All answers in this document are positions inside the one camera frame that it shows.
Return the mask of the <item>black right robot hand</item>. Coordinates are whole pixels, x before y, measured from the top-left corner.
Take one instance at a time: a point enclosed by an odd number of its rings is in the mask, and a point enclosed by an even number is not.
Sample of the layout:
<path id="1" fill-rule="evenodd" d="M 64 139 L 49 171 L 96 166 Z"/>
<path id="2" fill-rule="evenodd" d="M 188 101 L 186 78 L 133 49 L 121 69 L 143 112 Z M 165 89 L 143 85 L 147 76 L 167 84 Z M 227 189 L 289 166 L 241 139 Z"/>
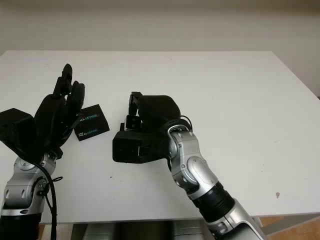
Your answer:
<path id="1" fill-rule="evenodd" d="M 129 97 L 125 128 L 138 132 L 154 132 L 180 117 L 180 109 L 170 96 L 143 95 L 133 91 Z"/>

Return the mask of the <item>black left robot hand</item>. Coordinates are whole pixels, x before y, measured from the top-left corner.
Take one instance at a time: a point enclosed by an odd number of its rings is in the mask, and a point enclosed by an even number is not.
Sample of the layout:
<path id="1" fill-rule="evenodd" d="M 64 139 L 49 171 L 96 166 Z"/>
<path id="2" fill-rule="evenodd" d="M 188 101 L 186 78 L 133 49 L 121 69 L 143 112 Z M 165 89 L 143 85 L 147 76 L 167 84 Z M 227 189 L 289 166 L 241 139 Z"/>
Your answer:
<path id="1" fill-rule="evenodd" d="M 62 157 L 62 145 L 80 122 L 84 104 L 85 85 L 72 78 L 73 69 L 67 63 L 53 93 L 42 100 L 34 116 L 41 149 L 56 159 Z"/>

